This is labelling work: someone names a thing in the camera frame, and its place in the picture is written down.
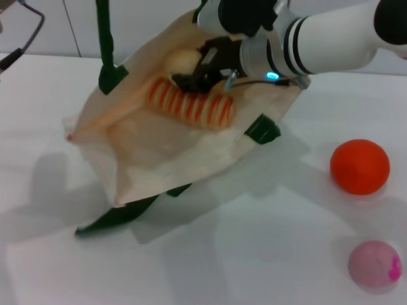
black cable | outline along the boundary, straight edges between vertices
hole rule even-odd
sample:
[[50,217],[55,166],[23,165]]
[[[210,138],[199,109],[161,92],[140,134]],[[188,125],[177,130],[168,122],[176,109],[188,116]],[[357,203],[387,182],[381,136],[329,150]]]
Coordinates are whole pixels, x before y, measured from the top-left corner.
[[69,14],[68,14],[68,9],[67,9],[67,7],[66,7],[66,2],[65,2],[65,0],[62,0],[62,3],[64,4],[64,9],[65,9],[66,17],[68,18],[69,26],[71,27],[72,36],[74,36],[75,45],[76,45],[76,50],[78,51],[79,57],[82,57],[81,50],[79,50],[78,41],[76,40],[74,27],[72,26],[71,18],[70,18]]
[[44,21],[45,21],[45,16],[42,14],[40,11],[36,10],[35,8],[32,8],[29,6],[27,3],[23,3],[22,6],[27,8],[28,10],[32,11],[33,13],[37,14],[38,16],[41,17],[41,20],[39,21],[38,26],[36,27],[36,30],[32,33],[30,39],[26,42],[25,46],[22,48],[23,53],[27,51],[33,40],[37,37],[39,30],[43,27]]
[[28,10],[32,11],[33,13],[37,14],[38,16],[41,17],[41,20],[39,21],[38,26],[36,27],[34,33],[32,33],[30,39],[26,42],[23,48],[17,48],[16,50],[12,51],[9,55],[4,57],[2,60],[0,60],[0,74],[5,71],[9,66],[14,64],[17,59],[19,59],[25,51],[29,48],[33,40],[36,38],[38,35],[39,30],[43,27],[44,21],[45,21],[45,16],[42,14],[40,11],[36,10],[35,8],[32,8],[28,4],[24,2],[24,0],[19,0],[18,1],[22,6],[27,8]]
[[245,81],[244,83],[234,84],[232,88],[245,86],[245,85],[253,85],[253,84],[268,84],[268,85],[275,85],[275,86],[289,86],[290,80],[289,79],[282,79],[281,81]]

green fabric tab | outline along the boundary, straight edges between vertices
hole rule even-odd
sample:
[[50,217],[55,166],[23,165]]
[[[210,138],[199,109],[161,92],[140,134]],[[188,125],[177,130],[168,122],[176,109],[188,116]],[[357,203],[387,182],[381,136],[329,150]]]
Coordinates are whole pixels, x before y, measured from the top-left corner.
[[170,189],[169,191],[167,191],[167,194],[170,195],[171,197],[178,197],[178,196],[181,195],[187,188],[189,188],[191,185],[192,185],[192,183],[186,184],[185,186],[176,187],[175,189]]
[[266,144],[281,136],[280,129],[274,121],[264,114],[246,130],[245,135],[252,138],[258,144]]
[[103,66],[99,74],[99,88],[109,94],[128,74],[124,66],[113,63],[114,43],[110,31],[109,0],[96,0],[97,26],[99,28],[100,54]]
[[88,236],[105,229],[111,229],[131,222],[143,214],[158,196],[159,195],[130,202],[121,208],[111,208],[92,224],[77,228],[75,235],[80,237]]

pink ball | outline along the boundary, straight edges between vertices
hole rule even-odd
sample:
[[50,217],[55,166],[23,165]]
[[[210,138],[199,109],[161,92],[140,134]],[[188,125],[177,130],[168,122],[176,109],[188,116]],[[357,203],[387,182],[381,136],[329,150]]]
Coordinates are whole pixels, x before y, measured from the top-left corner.
[[350,255],[349,272],[354,281],[367,288],[385,288],[400,278],[400,257],[394,248],[381,241],[358,245]]

white wall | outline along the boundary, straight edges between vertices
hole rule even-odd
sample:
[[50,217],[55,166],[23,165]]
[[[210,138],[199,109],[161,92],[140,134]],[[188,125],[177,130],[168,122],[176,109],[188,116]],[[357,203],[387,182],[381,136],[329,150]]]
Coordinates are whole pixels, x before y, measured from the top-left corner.
[[[46,14],[43,30],[29,53],[78,56],[62,0],[28,0]],[[365,0],[292,0],[291,9],[299,15],[312,15]],[[114,0],[111,1],[111,27],[115,61],[121,62],[143,43],[162,31],[173,19],[196,8],[200,0]],[[66,0],[79,50],[83,57],[99,57],[95,0]],[[4,32],[0,51],[22,46],[38,18],[15,4],[0,15]],[[358,72],[407,75],[407,60],[388,51],[379,51],[374,61]]]
[[[116,62],[124,60],[179,15],[200,4],[200,0],[110,2]],[[99,57],[95,0],[66,0],[66,6],[82,56]]]
[[[74,36],[62,0],[27,0],[27,4],[45,14],[45,23],[28,50],[30,54],[78,56]],[[39,17],[18,3],[0,15],[3,32],[0,52],[23,47],[36,28]]]

cream bag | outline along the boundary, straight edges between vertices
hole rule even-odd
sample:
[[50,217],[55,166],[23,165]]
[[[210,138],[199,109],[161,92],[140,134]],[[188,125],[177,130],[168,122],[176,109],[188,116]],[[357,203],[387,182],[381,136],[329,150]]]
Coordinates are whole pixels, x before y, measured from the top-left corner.
[[120,67],[128,74],[108,94],[94,89],[80,115],[65,121],[67,138],[92,165],[115,208],[204,179],[271,142],[280,135],[275,124],[300,94],[297,86],[236,86],[229,92],[235,119],[216,132],[145,108],[146,92],[164,74],[166,56],[213,38],[192,18],[193,12],[181,16],[137,50]]

